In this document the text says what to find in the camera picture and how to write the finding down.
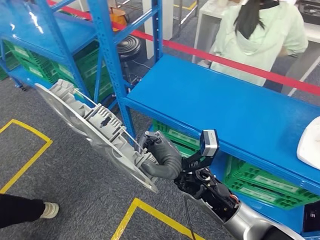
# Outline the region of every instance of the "red barrier tape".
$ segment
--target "red barrier tape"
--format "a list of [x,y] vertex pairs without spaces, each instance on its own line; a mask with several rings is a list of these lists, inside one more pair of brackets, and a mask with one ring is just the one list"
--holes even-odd
[[[51,5],[51,6],[56,4],[54,1],[52,1],[52,0],[48,0],[48,2],[49,5]],[[92,20],[91,15],[88,12],[83,12],[83,11],[80,11],[80,10],[77,10],[77,9],[74,9],[74,8],[71,8],[68,6],[63,6],[61,9],[70,14],[77,15],[77,16],[85,18],[88,20]],[[121,25],[116,22],[112,22],[112,25],[112,27],[117,28],[119,30],[122,30],[125,28],[125,26]],[[153,37],[152,35],[146,34],[142,31],[134,30],[131,34],[138,38],[141,38],[141,39],[146,39],[146,40],[150,40],[150,41],[153,40]],[[174,42],[174,41],[163,40],[163,45],[168,48],[177,50],[180,52],[183,52],[183,53],[190,54],[190,55],[195,55],[202,59],[208,59],[213,62],[217,62],[217,63],[229,66],[231,68],[238,69],[240,71],[244,71],[244,72],[247,72],[247,73],[250,73],[250,74],[253,74],[253,75],[256,75],[256,76],[259,76],[259,77],[262,77],[265,79],[269,79],[272,82],[283,84],[285,86],[297,88],[303,92],[308,92],[308,93],[320,96],[320,87],[317,85],[314,85],[314,84],[297,81],[294,78],[282,76],[282,75],[279,75],[274,72],[262,70],[262,69],[254,67],[254,66],[249,66],[249,65],[232,61],[232,60],[229,60],[229,59],[226,59],[226,58],[223,58],[220,56],[212,55],[212,54],[205,52],[202,50],[198,50],[193,47],[186,46],[186,45]]]

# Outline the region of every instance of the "woman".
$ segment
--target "woman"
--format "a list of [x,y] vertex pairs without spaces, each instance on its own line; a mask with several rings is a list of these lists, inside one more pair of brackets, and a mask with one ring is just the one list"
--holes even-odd
[[39,218],[52,219],[58,211],[57,203],[0,193],[0,229]]
[[[294,5],[285,1],[248,0],[232,6],[221,20],[210,53],[270,71],[278,56],[304,52],[308,46],[303,19]],[[203,60],[202,66],[263,86],[266,79]]]

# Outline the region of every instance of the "white sneaker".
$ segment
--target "white sneaker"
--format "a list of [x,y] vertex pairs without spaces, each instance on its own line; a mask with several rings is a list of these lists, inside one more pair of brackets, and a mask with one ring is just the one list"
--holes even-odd
[[41,219],[53,219],[59,212],[59,205],[57,203],[45,202],[45,205],[45,211],[40,216]]

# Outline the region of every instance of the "yellow tape line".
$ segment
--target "yellow tape line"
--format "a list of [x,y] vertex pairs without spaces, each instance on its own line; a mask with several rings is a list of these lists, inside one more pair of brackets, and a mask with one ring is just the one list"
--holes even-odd
[[[113,234],[113,236],[112,236],[111,240],[118,240],[122,233],[125,231],[125,229],[126,228],[126,226],[128,224],[128,222],[130,221],[130,219],[132,217],[132,215],[134,214],[134,212],[136,210],[136,208],[140,208],[145,212],[147,212],[155,218],[157,218],[163,223],[165,223],[171,228],[174,228],[177,231],[178,231],[179,233],[186,235],[187,237],[189,237],[190,239],[192,239],[192,235],[191,233],[191,231],[177,221],[175,221],[172,218],[170,218],[167,215],[165,215],[155,208],[153,208],[149,204],[146,204],[145,202],[143,202],[138,198],[134,198],[132,203],[130,205],[130,207],[128,208],[128,210],[127,211],[127,213],[125,215],[125,217],[120,222],[120,224],[118,226],[118,228],[116,229],[116,231]],[[205,240],[204,238],[197,235],[197,234],[194,234],[195,239],[197,240]]]
[[[194,1],[194,3],[191,4],[190,6],[182,6],[182,8],[186,9],[186,10],[192,10],[192,8],[194,8],[195,5],[197,5],[197,1]],[[180,5],[177,5],[177,4],[174,4],[174,6],[176,8],[180,7]]]
[[45,145],[43,145],[42,148],[40,148],[40,150],[38,150],[37,153],[35,153],[35,155],[33,155],[32,158],[30,158],[30,160],[29,160],[27,163],[26,163],[24,166],[23,166],[21,169],[20,169],[19,171],[17,171],[14,176],[13,176],[11,179],[10,179],[7,184],[5,184],[4,187],[2,187],[2,189],[0,189],[0,194],[4,194],[5,192],[7,192],[10,187],[11,187],[13,184],[14,184],[15,182],[17,182],[17,180],[18,180],[20,177],[21,177],[24,172],[26,172],[26,170],[28,170],[31,165],[32,165],[34,162],[35,162],[35,160],[37,160],[38,158],[39,158],[42,154],[43,154],[46,149],[48,149],[50,145],[52,144],[52,140],[48,138],[48,136],[38,131],[37,129],[35,129],[32,126],[29,126],[26,123],[21,122],[21,121],[18,121],[18,120],[15,120],[15,119],[11,119],[11,121],[9,121],[8,123],[5,124],[5,126],[3,126],[2,128],[0,129],[0,134],[2,133],[3,131],[5,131],[5,129],[7,129],[8,127],[9,127],[11,124],[16,124],[18,126],[20,126],[22,128],[29,130],[33,134],[37,135],[38,137],[43,139],[44,141],[45,141],[46,143]]

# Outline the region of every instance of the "floor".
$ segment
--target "floor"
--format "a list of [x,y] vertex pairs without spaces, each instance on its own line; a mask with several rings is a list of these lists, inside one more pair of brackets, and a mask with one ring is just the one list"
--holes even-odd
[[[192,2],[184,0],[183,5],[189,6]],[[132,0],[131,4],[139,6],[140,3]],[[125,10],[131,19],[139,15],[139,11]],[[193,46],[196,24],[195,17],[189,19],[181,35],[176,35],[173,40]],[[191,60],[191,56],[185,53],[167,48],[165,51]],[[137,61],[148,66],[152,64],[152,59],[146,60],[145,52]],[[289,57],[278,59],[272,71],[285,74],[293,61]],[[148,70],[132,62],[130,69],[139,76],[143,76]],[[320,85],[319,76],[320,67],[318,67],[306,81]],[[276,89],[279,86],[270,84],[269,87]],[[297,91],[294,97],[320,105],[319,97],[307,93]],[[137,112],[134,111],[132,115],[138,134],[151,123],[151,119]],[[10,187],[8,193],[57,202],[60,205],[60,211],[52,220],[42,219],[0,229],[0,240],[109,240],[134,198],[188,228],[183,195],[173,182],[158,179],[156,185],[159,194],[143,188],[94,151],[85,139],[72,131],[53,112],[34,89],[22,92],[14,88],[9,79],[0,81],[0,128],[11,119],[37,129],[53,143]],[[38,136],[14,124],[0,133],[0,189],[44,144]],[[198,235],[206,240],[232,239],[196,206],[189,203],[189,208],[193,230]],[[138,207],[119,238],[113,239],[189,239],[174,229],[179,225],[177,223],[169,226]]]

